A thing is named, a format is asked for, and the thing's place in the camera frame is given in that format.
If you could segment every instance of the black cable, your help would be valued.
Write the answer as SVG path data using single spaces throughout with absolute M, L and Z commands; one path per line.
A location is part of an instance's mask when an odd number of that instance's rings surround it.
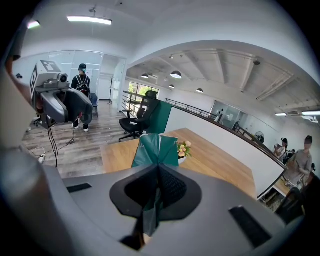
M 57 165 L 57 163 L 58 163 L 58 158 L 57 158 L 56 149 L 55 149 L 55 147 L 54 147 L 54 144 L 53 144 L 53 142 L 51 141 L 50 128 L 48 129 L 48 136 L 49 136 L 49 140 L 50 140 L 50 143 L 51 143 L 51 146 L 52 146 L 52 149 L 53 149 L 52 151 L 53 151 L 54 156 L 55 156 L 55 167 L 57 168 L 57 167 L 58 167 L 58 165 Z
M 70 145 L 70 144 L 74 143 L 74 141 L 75 141 L 75 129 L 73 129 L 73 137 L 72 137 L 72 139 L 70 139 L 70 140 L 66 143 L 66 145 L 64 145 L 64 146 L 60 147 L 57 151 L 59 151 L 59 150 L 61 150 L 61 149 L 65 148 L 66 146 L 68 146 L 68 145 Z
M 57 147 L 57 144 L 56 144 L 56 141 L 55 141 L 55 138 L 54 138 L 54 135 L 52 134 L 52 129 L 51 127 L 49 128 L 50 130 L 50 135 L 51 135 L 51 138 L 52 138 L 52 141 L 53 141 L 53 145 L 54 145 L 54 150 L 55 150 L 55 168 L 58 168 L 58 156 L 59 156 L 59 151 L 58 151 L 58 147 Z

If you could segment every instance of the office chair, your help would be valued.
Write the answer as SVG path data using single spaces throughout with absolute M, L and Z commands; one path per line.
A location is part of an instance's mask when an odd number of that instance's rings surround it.
M 305 200 L 297 187 L 291 188 L 275 213 L 289 224 L 294 219 L 303 216 Z
M 124 136 L 119 139 L 121 140 L 133 137 L 140 137 L 143 134 L 143 131 L 149 128 L 150 126 L 150 117 L 152 113 L 155 111 L 159 104 L 159 100 L 157 100 L 157 91 L 149 90 L 145 93 L 145 96 L 142 98 L 142 102 L 138 112 L 136 113 L 136 118 L 130 118 L 131 109 L 122 110 L 122 112 L 126 112 L 127 118 L 123 118 L 119 120 L 121 127 L 125 130 L 125 134 L 130 133 L 127 136 Z
M 93 108 L 95 108 L 95 115 L 98 118 L 98 96 L 95 93 L 91 93 L 90 101 L 92 103 Z

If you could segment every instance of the mesh chair back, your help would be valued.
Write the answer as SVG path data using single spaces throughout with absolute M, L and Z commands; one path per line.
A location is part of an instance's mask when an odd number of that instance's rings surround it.
M 145 96 L 142 98 L 141 106 L 136 113 L 137 119 L 146 119 L 146 126 L 150 125 L 150 117 L 159 104 L 159 100 L 156 98 L 157 93 L 158 92 L 152 90 L 147 91 Z

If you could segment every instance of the black office chair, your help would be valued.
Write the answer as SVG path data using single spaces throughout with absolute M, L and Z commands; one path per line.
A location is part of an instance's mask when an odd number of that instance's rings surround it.
M 123 118 L 119 120 L 121 127 L 125 130 L 125 134 L 130 133 L 127 136 L 124 136 L 119 139 L 121 140 L 133 137 L 140 137 L 143 134 L 143 131 L 149 128 L 150 126 L 150 117 L 152 113 L 156 110 L 159 100 L 157 100 L 157 91 L 149 90 L 145 93 L 145 96 L 142 98 L 142 102 L 138 112 L 136 113 L 136 118 L 130 118 L 129 110 L 122 110 L 122 112 L 126 112 L 127 118 Z
M 95 93 L 91 93 L 90 101 L 92 103 L 93 109 L 95 109 L 95 115 L 98 118 L 98 96 Z

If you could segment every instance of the desk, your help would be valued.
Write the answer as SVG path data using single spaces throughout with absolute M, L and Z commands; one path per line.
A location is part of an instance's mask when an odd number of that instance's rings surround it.
M 192 157 L 188 157 L 180 167 L 229 182 L 257 199 L 252 172 L 243 163 L 187 128 L 163 135 L 176 137 L 179 142 L 191 142 Z M 101 146 L 105 172 L 113 173 L 131 168 L 138 145 L 139 140 L 134 139 Z

